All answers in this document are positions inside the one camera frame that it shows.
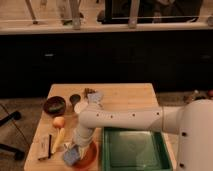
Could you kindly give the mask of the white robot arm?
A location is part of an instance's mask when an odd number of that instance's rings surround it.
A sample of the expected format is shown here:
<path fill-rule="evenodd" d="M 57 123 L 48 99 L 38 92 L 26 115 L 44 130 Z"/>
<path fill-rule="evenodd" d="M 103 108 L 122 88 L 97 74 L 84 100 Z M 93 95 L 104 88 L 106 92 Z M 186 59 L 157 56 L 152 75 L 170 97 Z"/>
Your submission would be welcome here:
<path fill-rule="evenodd" d="M 102 127 L 177 134 L 176 171 L 213 171 L 213 100 L 128 111 L 106 111 L 90 103 L 78 116 L 73 142 L 87 146 L 94 130 Z"/>

